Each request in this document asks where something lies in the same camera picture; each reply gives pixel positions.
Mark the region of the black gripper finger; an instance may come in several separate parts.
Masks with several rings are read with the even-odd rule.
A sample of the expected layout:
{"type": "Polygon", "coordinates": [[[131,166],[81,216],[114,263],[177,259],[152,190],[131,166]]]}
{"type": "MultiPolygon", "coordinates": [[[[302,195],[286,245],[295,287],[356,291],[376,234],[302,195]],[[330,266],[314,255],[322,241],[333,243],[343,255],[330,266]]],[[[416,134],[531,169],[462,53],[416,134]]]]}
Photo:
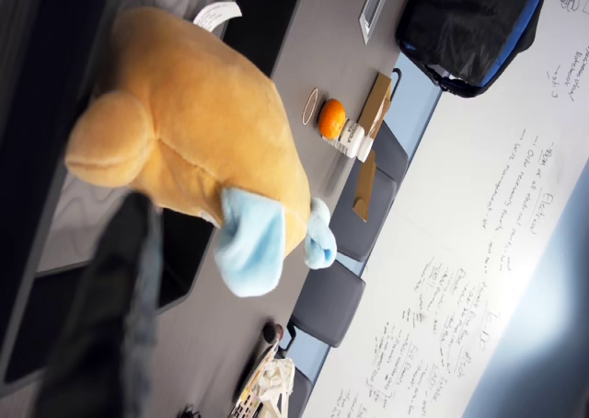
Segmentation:
{"type": "Polygon", "coordinates": [[[84,270],[47,365],[39,417],[142,417],[151,394],[160,291],[160,216],[129,193],[84,270]]]}

